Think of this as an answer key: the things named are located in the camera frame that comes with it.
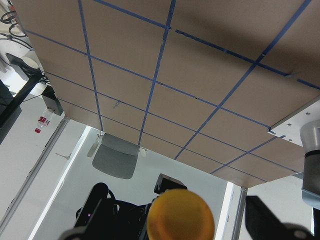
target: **screw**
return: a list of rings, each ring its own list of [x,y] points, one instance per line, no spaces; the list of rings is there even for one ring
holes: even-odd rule
[[[307,238],[307,234],[304,231],[301,231],[301,230],[295,230],[293,235],[297,239],[306,239]]]

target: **metal bracket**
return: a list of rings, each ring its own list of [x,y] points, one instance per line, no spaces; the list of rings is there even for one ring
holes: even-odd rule
[[[285,136],[284,140],[303,147],[300,139],[301,128],[319,119],[320,96],[273,125],[268,133],[277,137]]]

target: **blue tape grid line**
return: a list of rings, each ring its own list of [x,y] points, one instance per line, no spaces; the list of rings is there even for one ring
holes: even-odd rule
[[[89,110],[89,109],[87,109],[87,108],[84,108],[84,107],[82,107],[82,106],[79,106],[79,105],[77,105],[77,104],[74,104],[74,103],[72,103],[72,102],[66,101],[66,100],[61,99],[61,98],[59,98],[59,100],[60,100],[60,101],[63,101],[63,102],[66,102],[66,103],[68,103],[68,104],[74,105],[74,106],[76,106],[76,107],[78,107],[78,108],[81,108],[81,109],[83,109],[83,110],[89,111],[89,112],[91,112],[91,113],[93,113],[93,114],[98,115],[98,113],[96,113],[96,112],[94,112],[94,111],[92,111],[92,110]],[[113,121],[113,122],[116,122],[116,123],[118,123],[118,124],[124,125],[124,126],[126,126],[126,127],[131,128],[131,129],[134,129],[134,130],[136,130],[136,131],[140,131],[139,129],[137,129],[137,128],[135,128],[135,127],[132,127],[132,126],[130,126],[130,125],[127,125],[127,124],[125,124],[125,123],[123,123],[123,122],[114,120],[114,119],[112,119],[112,118],[110,118],[110,117],[107,117],[107,116],[104,116],[104,115],[101,115],[101,116],[102,116],[103,118],[109,119],[109,120],[111,120],[111,121]],[[174,145],[174,146],[176,146],[176,147],[182,148],[182,146],[180,146],[180,145],[177,145],[177,144],[175,144],[175,143],[172,143],[172,142],[170,142],[170,141],[167,141],[167,140],[165,140],[165,139],[162,139],[162,138],[160,138],[160,137],[157,137],[157,136],[155,136],[155,135],[152,135],[152,134],[150,134],[150,133],[148,133],[148,132],[143,132],[143,133],[144,133],[144,134],[147,134],[147,135],[149,135],[149,136],[152,136],[152,137],[154,137],[154,138],[156,138],[156,139],[159,139],[159,140],[161,140],[161,141],[164,141],[164,142],[166,142],[166,143],[169,143],[169,144],[171,144],[171,145]],[[214,137],[210,137],[210,136],[207,136],[207,135],[205,135],[205,134],[203,134],[203,135],[206,136],[206,137],[209,137],[209,138],[211,138],[211,139],[214,139],[214,140],[216,140],[216,141],[219,141],[219,142],[221,142],[221,143],[227,144],[227,145],[229,145],[229,146],[231,146],[231,147],[234,147],[234,148],[236,148],[236,149],[238,149],[238,150],[241,150],[241,151],[243,151],[243,152],[246,152],[245,150],[243,150],[243,149],[241,149],[241,148],[237,148],[237,147],[235,147],[235,146],[232,146],[232,145],[230,145],[230,144],[228,144],[228,143],[226,143],[226,142],[220,141],[220,140],[218,140],[218,139],[216,139],[216,138],[214,138]],[[185,151],[192,152],[192,153],[194,153],[194,154],[197,154],[197,155],[202,156],[202,157],[204,157],[204,158],[206,158],[206,159],[209,159],[209,160],[211,160],[211,161],[214,161],[214,162],[216,162],[216,163],[219,163],[219,164],[222,164],[222,165],[223,165],[223,163],[220,162],[220,161],[217,161],[217,160],[215,160],[215,159],[213,159],[213,158],[207,157],[207,156],[205,156],[205,155],[202,155],[202,154],[197,153],[197,152],[195,152],[195,151],[192,151],[192,150],[190,150],[190,149],[185,149]],[[290,168],[288,168],[288,167],[286,167],[286,166],[283,166],[283,165],[281,165],[281,164],[278,164],[278,163],[276,163],[276,162],[270,161],[269,159],[266,159],[266,158],[264,158],[264,157],[255,155],[255,154],[253,154],[253,153],[249,153],[249,154],[254,155],[254,156],[258,157],[258,158],[261,158],[261,159],[263,159],[263,160],[266,160],[266,161],[268,161],[268,162],[270,162],[270,163],[276,164],[276,165],[278,165],[278,166],[280,166],[280,167],[286,168],[286,169],[291,170],[291,171],[293,171],[294,173],[296,173],[296,171],[294,171],[293,169],[290,169]],[[257,177],[257,176],[254,176],[254,175],[252,175],[252,174],[250,174],[250,173],[247,173],[247,172],[245,172],[245,171],[236,169],[236,168],[234,168],[234,167],[232,167],[232,166],[228,166],[228,167],[230,167],[230,168],[232,168],[232,169],[235,169],[235,170],[238,170],[238,171],[240,171],[240,172],[242,172],[242,173],[248,174],[248,175],[250,175],[250,176],[252,176],[252,177],[255,177],[255,178],[257,178],[257,179],[260,179],[260,180],[262,180],[262,181],[267,182],[267,181],[264,180],[264,179],[261,179],[261,178],[259,178],[259,177]]]
[[[123,9],[123,8],[121,8],[121,7],[119,7],[119,6],[116,6],[116,5],[113,5],[113,4],[111,4],[111,3],[108,3],[108,2],[106,2],[106,1],[103,1],[103,0],[94,0],[94,1],[97,2],[97,3],[103,4],[103,5],[105,5],[105,6],[109,7],[109,8],[118,10],[118,11],[124,13],[124,14],[128,14],[128,15],[130,15],[130,16],[132,16],[132,17],[135,17],[135,18],[137,18],[137,19],[140,19],[140,20],[142,20],[142,21],[145,21],[145,22],[147,22],[147,23],[149,23],[149,24],[156,25],[156,26],[158,26],[158,27],[160,27],[160,28],[165,29],[165,28],[167,27],[167,25],[164,25],[164,24],[159,23],[159,22],[157,22],[157,21],[151,20],[151,19],[149,19],[149,18],[147,18],[147,17],[138,15],[138,14],[132,12],[132,11],[128,11],[128,10],[126,10],[126,9]]]
[[[237,88],[244,82],[247,76],[255,69],[255,67],[259,64],[259,62],[270,52],[270,50],[275,46],[275,44],[281,39],[281,37],[288,31],[288,29],[292,26],[292,24],[297,20],[300,14],[306,9],[311,0],[305,0],[303,4],[299,7],[299,9],[294,13],[294,15],[290,18],[288,23],[282,28],[280,33],[275,37],[275,39],[266,47],[266,49],[262,52],[262,54],[257,58],[256,61],[250,66],[250,68],[245,72],[242,78],[235,84],[235,86],[231,89],[231,91],[227,94],[227,96],[222,100],[222,102],[218,105],[218,107],[209,115],[209,117],[205,120],[205,122],[199,127],[199,129],[195,132],[195,134],[187,141],[181,151],[176,155],[174,159],[177,159],[182,151],[190,144],[190,142],[195,138],[195,136],[203,129],[203,127],[207,124],[207,122],[217,113],[217,111],[222,107],[222,105],[231,97],[231,95],[237,90]]]
[[[65,44],[63,44],[63,43],[61,43],[61,42],[58,42],[58,41],[53,40],[53,39],[51,39],[51,38],[48,38],[48,37],[46,37],[46,36],[40,35],[40,34],[38,34],[38,33],[36,33],[36,32],[30,31],[30,30],[25,30],[25,31],[26,31],[27,33],[29,33],[29,34],[32,34],[32,35],[35,35],[35,36],[37,36],[37,37],[43,38],[43,39],[45,39],[45,40],[48,40],[48,41],[50,41],[50,42],[53,42],[53,43],[58,44],[58,45],[60,45],[60,46],[63,46],[63,47],[65,47],[65,48],[67,48],[67,49],[71,49],[71,50],[73,50],[73,51],[76,51],[76,52],[78,52],[78,53],[80,53],[80,54],[88,55],[88,54],[87,54],[86,52],[84,52],[84,51],[80,51],[80,50],[78,50],[78,49],[76,49],[76,48],[74,48],[74,47],[65,45]]]
[[[66,78],[64,78],[64,77],[61,77],[61,76],[58,76],[58,75],[56,75],[56,74],[54,74],[54,73],[51,73],[51,72],[46,72],[46,73],[47,73],[48,75],[55,76],[55,77],[57,77],[57,78],[60,78],[60,79],[62,79],[62,80],[65,80],[65,81],[67,81],[67,82],[70,82],[70,83],[72,83],[72,84],[75,84],[75,85],[77,85],[77,86],[80,86],[80,87],[82,87],[82,88],[85,88],[85,89],[88,89],[88,90],[94,92],[94,90],[91,89],[91,88],[89,88],[89,87],[83,86],[83,85],[81,85],[81,84],[79,84],[79,83],[76,83],[76,82],[74,82],[74,81],[68,80],[68,79],[66,79]],[[128,106],[130,106],[130,107],[132,107],[132,108],[135,108],[135,109],[137,109],[137,110],[139,110],[139,111],[143,111],[143,112],[145,111],[145,110],[142,109],[142,108],[139,108],[139,107],[137,107],[137,106],[131,105],[131,104],[127,103],[127,102],[121,101],[121,100],[119,100],[119,99],[117,99],[117,98],[114,98],[114,97],[112,97],[112,96],[106,95],[106,94],[101,93],[101,92],[99,92],[99,91],[97,91],[97,93],[98,93],[98,94],[101,94],[101,95],[103,95],[103,96],[105,96],[105,97],[107,97],[107,98],[109,98],[109,99],[115,100],[115,101],[120,102],[120,103],[125,104],[125,105],[128,105]],[[66,101],[66,100],[64,100],[64,99],[62,99],[62,101],[67,102],[67,103],[69,103],[69,104],[72,104],[72,105],[74,105],[74,106],[77,106],[77,107],[79,107],[79,108],[82,108],[82,109],[84,109],[84,110],[88,110],[88,111],[92,112],[92,111],[89,110],[89,109],[86,109],[86,108],[84,108],[84,107],[78,106],[78,105],[76,105],[76,104],[74,104],[74,103],[71,103],[71,102],[68,102],[68,101]],[[159,116],[159,115],[157,115],[157,114],[154,114],[154,113],[151,113],[151,112],[149,112],[148,114],[153,115],[153,116],[155,116],[155,117],[157,117],[157,118],[163,119],[163,120],[165,120],[165,121],[167,121],[167,122],[173,123],[173,124],[175,124],[175,125],[178,125],[178,126],[180,126],[180,127],[182,127],[182,128],[188,129],[188,130],[190,130],[190,131],[192,131],[192,132],[196,132],[194,129],[191,129],[191,128],[187,127],[187,126],[183,126],[183,125],[181,125],[181,124],[179,124],[179,123],[177,123],[177,122],[171,121],[171,120],[166,119],[166,118],[164,118],[164,117],[162,117],[162,116]],[[110,119],[110,120],[113,120],[113,121],[115,121],[115,122],[117,122],[117,123],[122,124],[121,122],[116,121],[116,120],[114,120],[114,119],[111,119],[111,118],[109,118],[109,119]],[[206,137],[208,137],[208,138],[210,138],[210,139],[213,139],[213,140],[215,140],[215,141],[218,141],[218,142],[220,142],[220,143],[222,143],[222,144],[226,144],[226,145],[228,145],[228,146],[230,146],[230,147],[233,147],[233,148],[235,148],[235,149],[238,149],[238,150],[240,150],[240,151],[246,152],[246,150],[244,150],[244,149],[241,149],[241,148],[239,148],[239,147],[237,147],[237,146],[234,146],[234,145],[232,145],[232,144],[229,144],[229,143],[227,143],[227,142],[221,141],[221,140],[219,140],[219,139],[217,139],[217,138],[215,138],[215,137],[206,135],[206,134],[201,133],[201,132],[199,132],[199,134],[201,134],[201,135],[203,135],[203,136],[206,136]],[[212,159],[212,158],[209,158],[209,157],[206,157],[206,156],[203,156],[203,157],[208,158],[208,159],[211,159],[211,160],[213,160],[213,161],[216,161],[216,160],[214,160],[214,159]]]
[[[59,100],[60,100],[60,101],[63,101],[63,102],[66,102],[66,103],[68,103],[68,104],[74,105],[74,106],[76,106],[76,107],[78,107],[78,108],[81,108],[81,109],[83,109],[83,110],[89,111],[89,112],[91,112],[91,113],[93,113],[93,114],[98,115],[98,113],[96,113],[96,112],[94,112],[94,111],[91,111],[91,110],[89,110],[89,109],[86,109],[86,108],[84,108],[84,107],[82,107],[82,106],[76,105],[76,104],[74,104],[74,103],[72,103],[72,102],[63,100],[63,99],[61,99],[61,98],[59,98]],[[109,119],[109,120],[111,120],[111,121],[113,121],[113,122],[116,122],[116,123],[118,123],[118,124],[124,125],[124,126],[126,126],[126,127],[131,128],[131,129],[134,129],[134,130],[136,130],[136,131],[140,131],[139,129],[137,129],[137,128],[135,128],[135,127],[132,127],[132,126],[129,126],[129,125],[123,123],[123,122],[114,120],[114,119],[109,118],[109,117],[104,116],[104,115],[101,115],[101,116],[102,116],[103,118]],[[154,137],[154,138],[156,138],[156,139],[159,139],[159,140],[161,140],[161,141],[164,141],[164,142],[166,142],[166,143],[172,144],[172,145],[174,145],[174,146],[176,146],[176,147],[181,148],[181,146],[179,146],[179,145],[177,145],[177,144],[174,144],[174,143],[172,143],[172,142],[169,142],[169,141],[167,141],[167,140],[164,140],[164,139],[162,139],[162,138],[160,138],[160,137],[154,136],[154,135],[152,135],[152,134],[150,134],[150,133],[147,133],[147,132],[143,132],[143,133],[146,134],[146,135],[149,135],[149,136],[151,136],[151,137]],[[186,151],[189,151],[189,152],[192,152],[192,153],[194,153],[194,154],[200,155],[200,156],[202,156],[202,157],[204,157],[204,158],[206,158],[206,159],[209,159],[209,160],[211,160],[211,161],[217,162],[217,163],[219,163],[219,164],[223,164],[223,163],[221,163],[221,162],[219,162],[219,161],[216,161],[216,160],[214,160],[214,159],[212,159],[212,158],[210,158],[210,157],[207,157],[207,156],[204,156],[204,155],[202,155],[202,154],[199,154],[199,153],[197,153],[197,152],[195,152],[195,151],[191,151],[191,150],[189,150],[189,149],[186,149]],[[264,182],[267,182],[267,181],[264,180],[264,179],[261,179],[261,178],[259,178],[259,177],[257,177],[257,176],[254,176],[254,175],[252,175],[252,174],[250,174],[250,173],[247,173],[247,172],[245,172],[245,171],[236,169],[236,168],[234,168],[234,167],[232,167],[232,166],[228,166],[228,167],[230,167],[230,168],[232,168],[232,169],[235,169],[235,170],[237,170],[237,171],[240,171],[240,172],[242,172],[242,173],[244,173],[244,174],[250,175],[250,176],[252,176],[252,177],[254,177],[254,178],[257,178],[257,179],[259,179],[259,180],[262,180],[262,181],[264,181]]]
[[[275,68],[273,68],[273,67],[267,66],[267,65],[262,64],[262,63],[260,63],[260,62],[256,62],[256,61],[253,60],[253,59],[250,59],[250,58],[248,58],[248,57],[246,57],[246,56],[243,56],[243,55],[241,55],[241,54],[239,54],[239,53],[236,53],[236,52],[234,52],[234,51],[230,51],[230,50],[228,50],[228,49],[226,49],[226,48],[224,48],[224,47],[218,46],[218,45],[216,45],[216,44],[214,44],[214,43],[208,42],[208,41],[206,41],[206,40],[203,40],[203,39],[201,39],[201,38],[198,38],[198,37],[193,36],[193,35],[191,35],[191,34],[188,34],[188,33],[186,33],[186,32],[180,31],[180,30],[178,30],[178,29],[175,30],[175,32],[176,32],[177,34],[181,34],[181,35],[183,35],[183,36],[185,36],[185,37],[187,37],[187,38],[190,38],[190,39],[192,39],[192,40],[195,40],[195,41],[197,41],[197,42],[199,42],[199,43],[205,44],[205,45],[207,45],[207,46],[209,46],[209,47],[212,47],[212,48],[214,48],[214,49],[217,49],[217,50],[219,50],[219,51],[222,51],[222,52],[224,52],[225,54],[229,54],[229,55],[232,55],[232,56],[234,56],[234,57],[236,57],[236,58],[242,59],[242,60],[244,60],[244,61],[246,61],[246,62],[249,62],[249,63],[251,63],[251,64],[256,63],[259,67],[262,67],[262,68],[264,68],[264,69],[267,69],[267,70],[269,70],[269,71],[271,71],[271,72],[274,72],[274,73],[276,73],[276,74],[279,74],[279,75],[281,75],[281,76],[284,76],[284,77],[289,76],[288,73],[285,73],[285,72],[280,71],[280,70],[278,70],[278,69],[275,69]]]
[[[230,90],[227,96],[221,101],[221,103],[215,108],[215,110],[209,115],[209,117],[204,121],[204,123],[198,128],[194,135],[186,142],[180,152],[175,156],[174,159],[177,159],[183,150],[191,143],[195,136],[204,128],[204,126],[210,121],[210,119],[217,113],[217,111],[222,107],[222,105],[230,98],[230,96],[237,90],[241,83],[247,78],[247,76],[254,70],[256,64],[254,63],[241,77],[241,79],[235,84],[235,86]]]
[[[279,40],[285,35],[285,33],[289,30],[289,28],[294,24],[297,18],[302,14],[302,12],[306,9],[306,7],[311,3],[311,0],[304,0],[302,5],[298,8],[298,10],[293,14],[287,24],[283,27],[283,29],[279,32],[279,34],[274,38],[274,40],[266,47],[262,54],[265,56],[268,52],[279,42]]]
[[[156,86],[156,83],[157,83],[157,77],[158,77],[158,73],[159,73],[159,68],[160,68],[162,56],[163,56],[164,50],[165,50],[165,46],[166,46],[166,42],[167,42],[167,37],[168,37],[169,29],[170,29],[172,16],[174,15],[175,5],[176,5],[176,0],[171,0],[168,17],[166,19],[166,24],[165,24],[166,28],[164,30],[163,37],[162,37],[163,42],[161,44],[160,52],[159,52],[158,59],[157,59],[157,62],[156,62],[156,67],[155,67],[155,71],[154,71],[154,76],[153,76],[153,80],[152,80],[150,94],[149,94],[148,102],[146,104],[145,114],[144,114],[144,118],[143,118],[143,122],[142,122],[142,126],[141,126],[138,145],[140,145],[140,143],[141,143],[142,133],[144,131],[144,127],[145,127],[145,124],[146,124],[147,115],[148,115],[148,112],[149,112],[152,96],[154,94],[155,86]]]
[[[277,137],[277,136],[275,136],[275,137],[273,137],[273,138],[269,139],[268,141],[265,141],[264,143],[261,143],[260,145],[258,145],[258,146],[256,146],[256,147],[252,148],[251,150],[246,151],[245,153],[241,154],[240,156],[236,157],[235,159],[233,159],[233,160],[231,160],[231,161],[229,161],[229,162],[227,162],[227,163],[223,164],[221,167],[217,168],[216,170],[214,170],[214,171],[213,171],[213,172],[211,172],[210,174],[214,174],[215,172],[219,171],[219,170],[220,170],[220,169],[222,169],[223,167],[228,166],[229,164],[231,164],[231,163],[233,163],[233,162],[237,161],[238,159],[240,159],[240,158],[244,157],[245,155],[247,155],[247,154],[249,154],[249,153],[251,153],[251,152],[253,152],[253,151],[255,151],[255,150],[257,150],[257,149],[259,149],[259,148],[261,148],[261,147],[263,147],[264,145],[266,145],[266,144],[270,143],[271,141],[273,141],[273,140],[275,140],[275,139],[277,139],[277,138],[278,138],[278,137]]]
[[[93,83],[93,90],[94,90],[94,95],[95,95],[96,107],[97,107],[97,110],[98,110],[99,120],[100,120],[100,124],[101,124],[101,130],[103,131],[104,130],[104,126],[102,124],[102,118],[101,118],[101,113],[100,113],[100,106],[99,106],[99,100],[98,100],[98,93],[97,93],[97,86],[96,86],[94,68],[92,66],[92,59],[91,59],[91,55],[90,55],[90,46],[89,46],[89,40],[88,40],[88,34],[87,34],[87,28],[86,28],[86,21],[85,21],[85,15],[84,15],[84,10],[83,10],[83,6],[82,6],[81,0],[78,0],[78,5],[79,5],[80,16],[81,16],[81,23],[82,23],[84,40],[85,40],[86,52],[88,53],[87,56],[88,56],[88,61],[89,61],[89,66],[90,66],[91,77],[92,77],[92,83]]]
[[[298,83],[301,83],[301,84],[304,84],[304,85],[306,85],[306,86],[308,86],[308,87],[311,87],[311,88],[320,90],[320,86],[314,85],[314,84],[312,84],[312,83],[310,83],[310,82],[307,82],[307,81],[304,81],[304,80],[302,80],[302,79],[298,79],[297,82],[298,82]]]
[[[32,32],[32,31],[28,31],[28,30],[27,30],[27,32],[28,32],[28,33],[31,33],[31,34],[33,34],[33,35],[36,35],[36,36],[38,36],[38,37],[44,38],[44,39],[46,39],[46,40],[48,40],[48,41],[51,41],[51,42],[53,42],[53,43],[59,44],[59,45],[61,45],[61,46],[64,46],[64,47],[66,47],[66,48],[75,50],[75,51],[77,51],[77,52],[79,52],[79,53],[81,53],[81,54],[88,55],[88,54],[85,53],[85,52],[82,52],[82,51],[77,50],[77,49],[75,49],[75,48],[73,48],[73,47],[67,46],[67,45],[65,45],[65,44],[63,44],[63,43],[60,43],[60,42],[55,41],[55,40],[52,40],[52,39],[47,38],[47,37],[45,37],[45,36],[42,36],[42,35],[40,35],[40,34],[38,34],[38,33],[35,33],[35,32]],[[147,77],[147,76],[141,75],[141,74],[136,73],[136,72],[134,72],[134,71],[128,70],[128,69],[126,69],[126,68],[124,68],[124,67],[118,66],[118,65],[113,64],[113,63],[111,63],[111,62],[105,61],[105,60],[103,60],[103,59],[101,59],[101,58],[98,58],[98,57],[96,57],[96,56],[90,55],[90,57],[91,57],[92,59],[96,59],[96,60],[98,60],[98,61],[100,61],[100,62],[102,62],[102,63],[108,64],[108,65],[113,66],[113,67],[115,67],[115,68],[121,69],[121,70],[123,70],[123,71],[126,71],[126,72],[128,72],[128,73],[134,74],[134,75],[136,75],[136,76],[139,76],[139,77],[141,77],[141,78],[147,79],[147,80],[149,80],[149,81],[153,81],[152,78],[149,78],[149,77]],[[283,76],[287,76],[287,75],[288,75],[288,74],[282,73],[282,72],[280,72],[280,71],[278,71],[278,70],[274,70],[274,72],[276,72],[276,71],[277,71],[277,73],[280,74],[280,75],[283,75]],[[181,90],[179,90],[179,89],[177,89],[177,88],[174,88],[174,87],[172,87],[172,86],[170,86],[170,85],[164,84],[164,83],[159,82],[159,81],[156,81],[156,83],[157,83],[157,84],[160,84],[160,85],[163,85],[163,86],[165,86],[165,87],[167,87],[167,88],[170,88],[170,89],[172,89],[172,90],[175,90],[175,91],[177,91],[177,92],[179,92],[179,93],[182,93],[182,94],[184,94],[184,95],[187,95],[187,96],[189,96],[189,97],[195,98],[195,99],[197,99],[197,100],[199,100],[199,101],[201,101],[201,102],[207,103],[207,104],[212,105],[212,106],[214,106],[214,107],[218,107],[218,105],[216,105],[216,104],[214,104],[214,103],[212,103],[212,102],[209,102],[209,101],[206,101],[206,100],[204,100],[204,99],[198,98],[198,97],[196,97],[196,96],[194,96],[194,95],[192,95],[192,94],[190,94],[190,93],[181,91]],[[267,129],[270,128],[270,126],[268,126],[268,125],[266,125],[266,124],[264,124],[264,123],[262,123],[262,122],[256,121],[256,120],[254,120],[254,119],[252,119],[252,118],[246,117],[246,116],[244,116],[244,115],[241,115],[241,114],[239,114],[239,113],[236,113],[236,112],[234,112],[234,111],[231,111],[231,110],[229,110],[229,109],[227,109],[227,108],[221,107],[221,109],[224,110],[224,111],[227,111],[227,112],[229,112],[229,113],[235,114],[235,115],[237,115],[237,116],[239,116],[239,117],[241,117],[241,118],[247,119],[247,120],[249,120],[249,121],[251,121],[251,122],[254,122],[254,123],[256,123],[256,124],[259,124],[259,125],[261,125],[261,126],[264,126],[264,127],[266,127]]]

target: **orange sphere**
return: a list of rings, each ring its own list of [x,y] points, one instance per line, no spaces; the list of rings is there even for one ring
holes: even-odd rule
[[[147,217],[150,240],[212,240],[215,222],[206,202],[185,189],[161,194]]]

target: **water bottle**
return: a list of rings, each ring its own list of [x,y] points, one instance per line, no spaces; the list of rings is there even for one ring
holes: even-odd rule
[[[44,127],[48,126],[53,114],[54,112],[50,108],[43,111],[43,114],[38,120],[37,128],[34,130],[37,134],[39,134]]]

